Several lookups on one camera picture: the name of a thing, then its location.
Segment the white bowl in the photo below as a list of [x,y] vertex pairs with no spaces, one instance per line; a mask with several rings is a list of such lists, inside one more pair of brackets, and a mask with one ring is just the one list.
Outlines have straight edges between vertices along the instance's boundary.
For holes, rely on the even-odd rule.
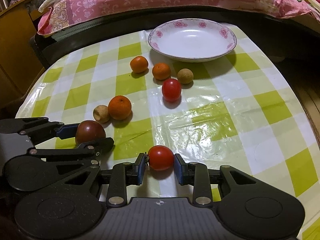
[[232,51],[237,39],[228,27],[205,19],[179,19],[156,27],[148,37],[157,52],[184,62],[206,62]]

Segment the tablecloth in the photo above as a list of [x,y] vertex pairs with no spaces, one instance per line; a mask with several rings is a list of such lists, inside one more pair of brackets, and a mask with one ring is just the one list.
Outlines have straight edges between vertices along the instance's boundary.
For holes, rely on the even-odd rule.
[[[108,105],[115,95],[132,103],[125,122],[105,124],[114,138],[111,153],[101,153],[101,168],[133,162],[153,145],[166,145],[186,162],[218,169],[234,166],[295,197],[305,207],[299,234],[312,238],[320,224],[320,152],[308,119],[295,94],[263,52],[236,26],[234,51],[206,63],[173,61],[153,51],[149,31],[131,33],[74,51],[42,75],[17,117],[47,116],[50,121],[77,123],[92,119],[93,109]],[[143,55],[149,71],[132,73],[130,61]],[[182,68],[194,73],[181,100],[167,103],[151,70],[167,63],[172,77]],[[73,148],[74,138],[51,139],[38,148]],[[214,200],[219,200],[212,185]],[[171,170],[147,170],[141,186],[129,186],[128,196],[191,196],[191,186],[179,186]]]

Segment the dark red tomato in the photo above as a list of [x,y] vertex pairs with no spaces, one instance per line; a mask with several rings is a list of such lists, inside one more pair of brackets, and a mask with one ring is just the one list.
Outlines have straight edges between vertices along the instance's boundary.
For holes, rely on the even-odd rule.
[[181,84],[174,78],[168,78],[163,82],[162,95],[168,102],[174,102],[181,95]]
[[164,171],[173,166],[173,152],[166,146],[156,145],[148,151],[149,165],[155,171]]

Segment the bowl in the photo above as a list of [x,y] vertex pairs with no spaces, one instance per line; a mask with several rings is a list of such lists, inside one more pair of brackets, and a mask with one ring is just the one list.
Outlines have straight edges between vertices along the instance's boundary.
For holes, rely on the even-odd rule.
[[228,27],[205,19],[179,19],[156,27],[149,45],[160,54],[183,62],[206,62],[232,51],[237,39]]

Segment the green and white tablecloth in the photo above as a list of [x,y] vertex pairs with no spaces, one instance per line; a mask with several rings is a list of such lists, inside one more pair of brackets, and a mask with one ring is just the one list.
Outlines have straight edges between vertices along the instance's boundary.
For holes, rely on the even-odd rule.
[[[124,95],[132,102],[132,119],[105,126],[115,148],[102,154],[103,169],[133,162],[157,144],[180,153],[186,162],[202,162],[211,169],[229,164],[296,196],[306,210],[299,236],[315,239],[311,237],[320,223],[320,152],[311,126],[272,62],[238,27],[227,26],[238,45],[207,63],[177,62],[156,53],[147,42],[149,31],[74,51],[43,74],[17,117],[47,116],[50,121],[77,123],[93,119],[97,105]],[[131,72],[129,62],[138,55],[149,61],[146,74]],[[180,102],[163,101],[162,82],[151,73],[158,62],[169,64],[173,77],[182,68],[193,71],[193,85],[183,87]],[[74,146],[72,138],[52,139],[38,147]],[[212,188],[218,200],[218,190]],[[191,187],[177,185],[173,174],[151,171],[142,186],[128,187],[129,197],[191,193]]]

